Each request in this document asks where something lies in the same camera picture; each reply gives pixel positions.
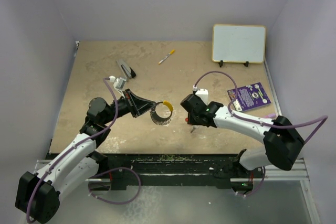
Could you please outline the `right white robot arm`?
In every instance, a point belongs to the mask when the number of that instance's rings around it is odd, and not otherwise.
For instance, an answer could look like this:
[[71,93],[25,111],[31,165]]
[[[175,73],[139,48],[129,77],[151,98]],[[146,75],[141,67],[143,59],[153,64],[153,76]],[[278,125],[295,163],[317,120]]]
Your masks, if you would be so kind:
[[242,152],[233,166],[238,177],[246,177],[253,169],[267,165],[291,170],[304,146],[303,138],[284,116],[272,120],[231,112],[219,102],[206,104],[195,93],[184,98],[181,106],[187,112],[190,125],[232,130],[264,145]]

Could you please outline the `red key tag with key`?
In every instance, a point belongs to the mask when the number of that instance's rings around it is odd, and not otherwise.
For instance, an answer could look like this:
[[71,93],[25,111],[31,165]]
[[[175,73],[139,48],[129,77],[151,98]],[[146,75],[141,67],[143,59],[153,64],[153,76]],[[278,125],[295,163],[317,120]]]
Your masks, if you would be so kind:
[[190,123],[189,122],[189,118],[185,118],[185,121],[186,121],[186,123],[187,123],[188,126],[191,126],[190,133],[193,133],[197,129],[197,126],[195,126],[192,123]]

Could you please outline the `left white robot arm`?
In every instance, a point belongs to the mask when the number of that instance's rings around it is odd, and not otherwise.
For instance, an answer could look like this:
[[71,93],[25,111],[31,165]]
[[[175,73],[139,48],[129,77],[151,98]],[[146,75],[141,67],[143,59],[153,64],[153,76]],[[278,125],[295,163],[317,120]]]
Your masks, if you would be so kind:
[[129,89],[112,104],[100,97],[92,99],[85,123],[74,140],[43,168],[26,172],[19,179],[15,206],[26,214],[27,223],[47,223],[61,201],[85,179],[104,177],[108,165],[96,149],[107,138],[116,119],[128,113],[136,118],[155,105]]

